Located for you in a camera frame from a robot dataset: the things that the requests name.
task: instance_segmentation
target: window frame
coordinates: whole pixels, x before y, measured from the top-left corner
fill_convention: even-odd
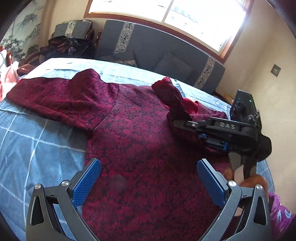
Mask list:
[[[105,19],[126,21],[126,22],[130,22],[130,23],[135,23],[135,24],[140,24],[140,25],[144,25],[147,27],[155,28],[157,30],[166,32],[168,34],[171,34],[177,38],[180,38],[180,39],[188,42],[189,44],[197,47],[198,49],[205,52],[206,54],[208,54],[212,58],[216,59],[220,63],[224,64],[226,62],[227,58],[229,57],[232,49],[234,48],[240,34],[243,31],[243,28],[248,20],[248,17],[250,15],[252,7],[254,5],[254,1],[255,0],[246,0],[245,1],[244,9],[246,11],[246,16],[242,22],[241,27],[239,28],[239,30],[235,36],[233,36],[232,38],[225,41],[223,47],[221,48],[221,50],[219,52],[214,50],[212,47],[210,47],[206,43],[202,42],[198,38],[184,32],[174,26],[164,23],[164,20],[167,17],[168,11],[166,12],[166,14],[161,22],[158,22],[158,21],[152,20],[152,19],[148,19],[148,18],[144,18],[144,17],[129,15],[129,14],[116,14],[113,12],[112,13],[101,13],[101,12],[89,13],[91,4],[93,2],[93,0],[89,0],[87,3],[86,10],[85,10],[83,17],[84,18],[105,18]]]

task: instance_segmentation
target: gray sofa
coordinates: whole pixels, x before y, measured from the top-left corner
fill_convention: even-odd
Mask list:
[[[127,64],[182,81],[212,94],[225,68],[193,45],[165,32],[107,20],[95,59]]]

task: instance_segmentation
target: beige wall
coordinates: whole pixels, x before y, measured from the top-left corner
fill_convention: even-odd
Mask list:
[[[265,1],[255,0],[248,21],[226,60],[224,76],[217,88],[233,97],[249,79],[270,38],[277,12]]]
[[[39,46],[44,47],[59,23],[83,19],[88,0],[47,0],[40,28]],[[95,34],[103,30],[106,19],[89,18]]]
[[[296,213],[296,39],[278,17],[270,41],[243,89],[260,110],[263,133],[272,141],[267,158],[282,203]],[[276,64],[278,77],[270,71]]]

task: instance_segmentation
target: wooden window frame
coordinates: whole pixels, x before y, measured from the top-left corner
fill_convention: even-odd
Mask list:
[[[251,13],[251,10],[253,8],[254,5],[254,1],[255,0],[247,0],[246,4],[244,6],[244,8],[246,9],[246,16],[242,22],[241,27],[239,28],[237,34],[232,37],[231,39],[229,39],[227,41],[227,43],[225,44],[223,50],[220,53],[215,52],[213,49],[211,49],[210,46],[206,46],[206,44],[202,44],[200,42],[198,42],[197,40],[194,39],[194,37],[190,37],[190,34],[184,34],[180,31],[177,31],[174,29],[174,27],[167,27],[165,25],[159,24],[156,21],[153,20],[147,20],[147,19],[142,19],[142,18],[136,18],[136,17],[132,17],[132,16],[127,16],[127,15],[119,15],[119,14],[110,14],[110,13],[89,13],[91,4],[93,2],[93,0],[89,0],[86,6],[86,10],[84,13],[84,18],[106,18],[106,19],[113,19],[113,20],[119,20],[119,21],[126,21],[126,22],[130,22],[130,23],[136,23],[136,24],[141,24],[147,27],[151,27],[151,28],[155,28],[158,29],[160,31],[163,31],[165,33],[171,34],[177,38],[180,38],[188,43],[190,43],[191,45],[197,47],[198,49],[200,49],[201,51],[207,53],[209,56],[211,56],[212,58],[216,59],[217,61],[219,61],[220,63],[224,64],[227,60],[227,58],[229,57],[232,49],[234,48],[240,34],[242,33],[244,26],[248,20],[248,17]]]

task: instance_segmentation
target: maroon floral garment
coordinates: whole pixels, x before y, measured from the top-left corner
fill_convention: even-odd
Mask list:
[[[228,159],[206,151],[172,120],[226,115],[183,100],[168,78],[137,87],[104,83],[88,69],[71,80],[22,80],[7,97],[85,130],[86,163],[97,157],[102,171],[83,218],[100,240],[198,240],[217,215],[196,164],[207,158],[223,172]]]

